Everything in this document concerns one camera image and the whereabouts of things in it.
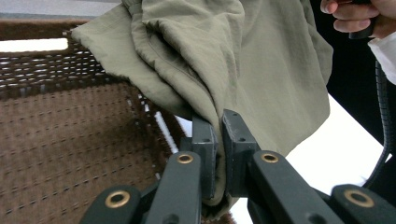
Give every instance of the brown wicker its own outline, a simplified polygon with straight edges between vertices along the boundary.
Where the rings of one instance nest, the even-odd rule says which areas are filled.
[[[104,189],[157,180],[171,155],[157,112],[176,142],[184,135],[70,38],[83,22],[0,20],[0,40],[64,37],[69,46],[0,52],[0,223],[78,223]]]

